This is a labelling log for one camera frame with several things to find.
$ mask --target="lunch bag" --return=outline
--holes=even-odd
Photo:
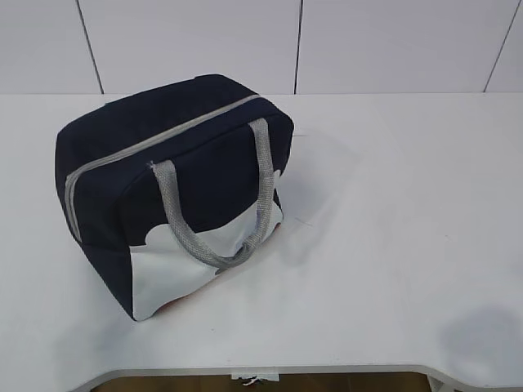
[[[207,75],[111,102],[56,140],[71,234],[133,319],[245,262],[283,219],[293,122]]]

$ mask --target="gray mesh handle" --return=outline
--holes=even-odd
[[[270,155],[269,126],[264,118],[250,122],[249,126],[254,133],[260,178],[256,208],[257,219],[254,231],[245,239],[242,247],[234,256],[217,255],[187,225],[181,214],[177,171],[174,163],[167,160],[152,165],[154,176],[162,194],[165,214],[178,242],[195,259],[218,268],[217,273],[245,262],[262,243],[270,223],[272,199],[275,192],[275,174]]]

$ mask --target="white panel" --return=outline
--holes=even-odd
[[[278,205],[272,202],[263,241],[270,237],[283,218]],[[257,203],[254,203],[227,225],[196,235],[217,255],[232,257],[254,231],[256,222]],[[145,237],[145,245],[130,247],[130,251],[132,312],[136,321],[147,319],[160,306],[195,292],[217,276],[217,268],[197,261],[180,246],[167,224],[151,229]]]
[[[106,92],[214,73],[262,93],[293,92],[298,0],[81,4]]]
[[[0,2],[0,93],[97,93],[74,0]]]
[[[517,12],[487,91],[523,91],[523,7]]]
[[[517,0],[305,0],[299,93],[483,91]]]

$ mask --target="zipper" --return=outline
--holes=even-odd
[[[76,183],[78,182],[78,179],[80,176],[85,173],[89,172],[90,170],[96,169],[101,166],[109,165],[110,163],[117,162],[119,160],[122,160],[124,158],[128,158],[134,154],[137,154],[144,149],[148,149],[149,147],[152,147],[154,145],[158,145],[160,143],[163,143],[164,141],[180,135],[181,133],[190,130],[193,127],[198,126],[201,123],[204,123],[208,120],[211,120],[217,116],[220,116],[222,114],[225,114],[232,109],[236,109],[237,107],[249,102],[250,100],[255,100],[256,98],[261,98],[258,94],[247,96],[243,98],[242,100],[237,100],[236,102],[233,102],[232,104],[222,106],[220,109],[213,110],[212,112],[203,114],[197,118],[193,118],[192,120],[189,120],[188,122],[184,122],[180,125],[176,125],[173,128],[167,129],[166,131],[163,131],[159,133],[158,135],[151,136],[149,139],[145,139],[141,141],[140,143],[136,143],[135,145],[131,145],[127,147],[126,149],[122,149],[120,151],[117,151],[114,154],[108,155],[106,157],[97,159],[95,161],[91,161],[89,163],[86,163],[76,169],[75,171],[71,172],[67,178],[65,179],[65,210],[67,214],[67,219],[69,221],[69,224],[71,225],[71,229],[73,231],[73,236],[77,239],[79,243],[82,243],[82,236],[80,235],[80,227],[78,225],[78,218],[76,217],[76,211],[74,209],[74,189],[76,187]]]

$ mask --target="floor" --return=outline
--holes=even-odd
[[[411,372],[283,374],[279,382],[243,386],[230,376],[125,377],[92,392],[431,392],[427,377]]]

